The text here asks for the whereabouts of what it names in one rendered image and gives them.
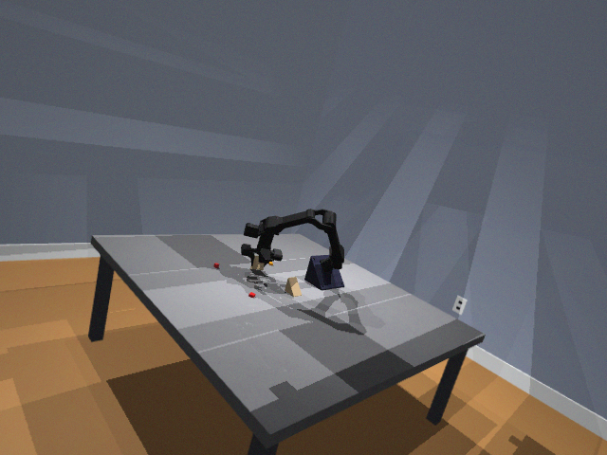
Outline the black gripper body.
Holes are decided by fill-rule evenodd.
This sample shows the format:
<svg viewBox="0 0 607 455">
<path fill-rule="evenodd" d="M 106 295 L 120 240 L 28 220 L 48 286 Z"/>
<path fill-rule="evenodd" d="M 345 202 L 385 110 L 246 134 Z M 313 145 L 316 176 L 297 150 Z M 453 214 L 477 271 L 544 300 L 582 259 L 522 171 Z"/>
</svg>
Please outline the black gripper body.
<svg viewBox="0 0 607 455">
<path fill-rule="evenodd" d="M 269 246 L 271 247 L 271 243 L 269 243 L 269 244 L 264 243 L 259 238 L 259 242 L 258 242 L 257 248 L 251 248 L 251 245 L 242 244 L 242 246 L 241 246 L 241 254 L 244 255 L 244 256 L 254 256 L 255 253 L 257 254 L 258 248 L 260 246 L 264 246 L 264 248 L 268 248 Z M 275 253 L 275 261 L 281 261 L 282 260 L 283 254 L 282 254 L 282 250 L 281 249 L 273 248 L 273 250 L 271 250 L 271 252 Z"/>
</svg>

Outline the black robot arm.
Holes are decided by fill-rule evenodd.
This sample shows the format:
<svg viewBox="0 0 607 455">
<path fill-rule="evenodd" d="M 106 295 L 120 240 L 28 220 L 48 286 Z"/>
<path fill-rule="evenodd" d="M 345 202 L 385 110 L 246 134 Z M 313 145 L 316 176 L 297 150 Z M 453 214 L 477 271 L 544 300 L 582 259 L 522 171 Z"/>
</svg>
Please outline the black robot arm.
<svg viewBox="0 0 607 455">
<path fill-rule="evenodd" d="M 315 218 L 315 215 L 322 215 L 322 223 Z M 246 223 L 244 236 L 258 238 L 264 243 L 271 243 L 274 235 L 279 233 L 284 228 L 295 227 L 302 224 L 312 224 L 316 228 L 323 230 L 328 234 L 329 242 L 329 257 L 320 260 L 324 272 L 334 269 L 342 269 L 344 263 L 344 248 L 340 245 L 337 229 L 336 229 L 336 213 L 327 209 L 308 209 L 307 211 L 287 215 L 285 217 L 269 216 L 260 221 L 260 225 Z M 259 255 L 259 263 L 268 264 L 275 260 L 275 253 L 271 252 L 271 247 L 264 248 L 260 246 L 257 254 Z"/>
</svg>

